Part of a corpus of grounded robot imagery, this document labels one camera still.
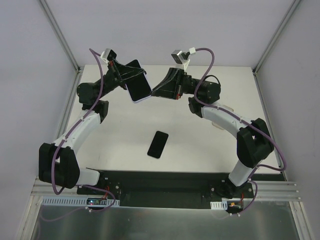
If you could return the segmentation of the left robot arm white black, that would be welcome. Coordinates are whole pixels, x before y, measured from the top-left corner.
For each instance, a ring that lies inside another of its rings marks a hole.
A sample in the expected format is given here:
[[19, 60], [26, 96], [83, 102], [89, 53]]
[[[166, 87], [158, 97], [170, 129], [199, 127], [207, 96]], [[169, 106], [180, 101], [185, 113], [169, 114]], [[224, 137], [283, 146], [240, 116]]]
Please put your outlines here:
[[108, 115], [109, 101], [102, 98], [118, 87], [127, 90], [134, 103], [151, 95], [146, 71], [137, 59], [125, 65], [113, 59], [108, 61], [107, 67], [107, 72], [101, 73], [99, 80], [78, 85], [76, 94], [82, 108], [72, 126], [53, 143], [44, 142], [39, 148], [38, 178], [54, 189], [88, 185], [94, 194], [102, 194], [106, 183], [100, 179], [101, 173], [81, 168], [77, 160], [80, 147]]

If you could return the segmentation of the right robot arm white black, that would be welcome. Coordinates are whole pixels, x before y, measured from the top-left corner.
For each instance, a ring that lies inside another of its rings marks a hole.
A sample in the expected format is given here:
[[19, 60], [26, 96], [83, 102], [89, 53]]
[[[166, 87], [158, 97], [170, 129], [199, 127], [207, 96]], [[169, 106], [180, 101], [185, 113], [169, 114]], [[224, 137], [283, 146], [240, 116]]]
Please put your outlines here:
[[274, 145], [268, 139], [270, 133], [263, 119], [244, 123], [239, 115], [218, 103], [220, 93], [219, 80], [211, 82], [192, 78], [184, 70], [171, 67], [165, 78], [153, 88], [151, 95], [178, 100], [184, 94], [190, 94], [188, 106], [192, 114], [211, 121], [214, 126], [235, 137], [238, 161], [228, 177], [214, 187], [216, 195], [231, 199], [242, 193], [254, 168], [274, 151]]

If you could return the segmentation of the beige translucent phone case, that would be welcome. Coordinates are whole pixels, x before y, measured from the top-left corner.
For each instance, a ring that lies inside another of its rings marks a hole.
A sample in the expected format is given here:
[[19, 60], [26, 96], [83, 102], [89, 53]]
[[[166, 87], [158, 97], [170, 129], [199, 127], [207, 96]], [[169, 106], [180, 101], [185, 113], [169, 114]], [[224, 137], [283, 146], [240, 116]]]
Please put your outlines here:
[[231, 130], [235, 124], [234, 118], [227, 112], [224, 112], [222, 109], [225, 109], [231, 113], [234, 112], [234, 109], [226, 105], [218, 105], [217, 107], [218, 108], [212, 108], [213, 120], [211, 121], [211, 124], [220, 130]]

